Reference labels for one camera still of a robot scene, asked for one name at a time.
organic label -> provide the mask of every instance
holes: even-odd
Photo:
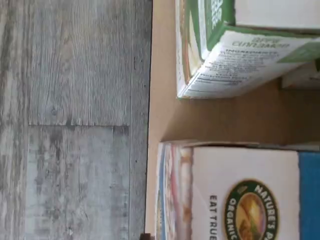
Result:
[[[227,197],[224,228],[228,240],[274,240],[278,221],[276,201],[261,182],[244,180]]]

brown cardboard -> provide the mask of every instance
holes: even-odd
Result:
[[[320,141],[320,94],[279,90],[277,81],[233,99],[176,98],[175,1],[153,0],[145,231],[155,231],[161,141],[299,144]]]

cardboard box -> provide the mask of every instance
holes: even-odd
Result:
[[[239,96],[320,57],[316,34],[294,33],[320,30],[318,0],[175,3],[179,98]]]
[[[284,89],[320,89],[320,59],[307,63],[282,77]]]
[[[319,152],[161,144],[155,239],[315,239],[319,172]]]

floor plank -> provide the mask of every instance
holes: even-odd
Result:
[[[34,0],[31,125],[130,124],[130,0]]]
[[[22,240],[33,3],[0,0],[0,239]]]
[[[152,33],[151,0],[133,1],[130,117],[129,239],[145,230],[149,89]]]
[[[29,129],[26,240],[127,240],[129,128]]]

green cereal box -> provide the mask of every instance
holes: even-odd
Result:
[[[239,96],[320,57],[319,0],[175,3],[179,98]]]

